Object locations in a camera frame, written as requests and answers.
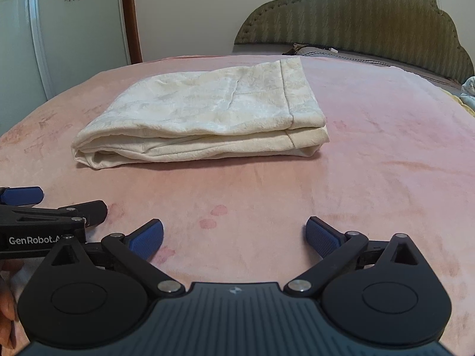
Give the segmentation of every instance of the folded white cloth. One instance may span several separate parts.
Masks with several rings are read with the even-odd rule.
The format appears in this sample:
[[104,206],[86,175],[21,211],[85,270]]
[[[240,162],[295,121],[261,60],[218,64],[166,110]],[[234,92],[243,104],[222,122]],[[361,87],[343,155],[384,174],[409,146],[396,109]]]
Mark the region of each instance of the folded white cloth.
[[175,72],[129,87],[72,144],[95,169],[138,162],[297,155],[328,133],[300,58]]
[[467,79],[465,84],[462,85],[460,100],[475,111],[475,76]]

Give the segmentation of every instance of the upholstered headboard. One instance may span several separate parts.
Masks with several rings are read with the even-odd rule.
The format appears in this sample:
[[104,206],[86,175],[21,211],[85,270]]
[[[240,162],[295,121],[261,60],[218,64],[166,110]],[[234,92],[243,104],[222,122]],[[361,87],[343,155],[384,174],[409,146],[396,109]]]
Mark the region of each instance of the upholstered headboard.
[[274,0],[243,23],[235,44],[308,44],[365,53],[465,82],[474,75],[436,0]]

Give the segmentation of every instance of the blue gripper pad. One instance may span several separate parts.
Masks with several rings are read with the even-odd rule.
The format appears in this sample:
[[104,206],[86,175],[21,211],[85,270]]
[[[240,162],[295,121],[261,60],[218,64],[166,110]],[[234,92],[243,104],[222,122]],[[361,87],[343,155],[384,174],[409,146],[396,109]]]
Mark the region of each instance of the blue gripper pad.
[[163,242],[163,225],[160,220],[153,219],[127,236],[129,249],[143,260],[154,254]]
[[312,218],[305,226],[305,239],[322,258],[331,254],[345,242],[344,234],[337,232],[323,221],[318,222]]
[[43,200],[43,190],[40,187],[9,187],[0,195],[0,204],[8,206],[23,206],[38,204]]

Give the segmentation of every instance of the wall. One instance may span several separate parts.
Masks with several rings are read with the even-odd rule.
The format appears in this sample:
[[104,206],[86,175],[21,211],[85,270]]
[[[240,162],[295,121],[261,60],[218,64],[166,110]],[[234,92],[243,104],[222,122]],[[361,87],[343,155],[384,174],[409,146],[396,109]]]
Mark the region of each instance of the wall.
[[135,0],[144,61],[230,54],[244,20],[271,0]]
[[437,0],[437,5],[452,17],[460,44],[475,65],[475,0]]

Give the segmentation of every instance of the pink blanket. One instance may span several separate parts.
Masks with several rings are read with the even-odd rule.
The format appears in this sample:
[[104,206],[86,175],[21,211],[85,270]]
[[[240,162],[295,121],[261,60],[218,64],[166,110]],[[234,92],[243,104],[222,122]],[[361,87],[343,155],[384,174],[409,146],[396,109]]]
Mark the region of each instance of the pink blanket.
[[[0,138],[0,185],[41,186],[43,207],[104,200],[109,215],[89,233],[92,240],[160,218],[165,240],[153,263],[187,286],[272,280],[283,285],[318,260],[302,238],[311,215],[374,240],[405,232],[452,299],[443,344],[457,355],[473,356],[475,119],[416,75],[303,58],[330,136],[312,158],[230,158],[100,171],[72,158],[74,136],[139,79],[282,57],[176,58],[100,73]],[[21,274],[16,279],[18,294],[24,281]],[[25,336],[17,327],[19,348]]]

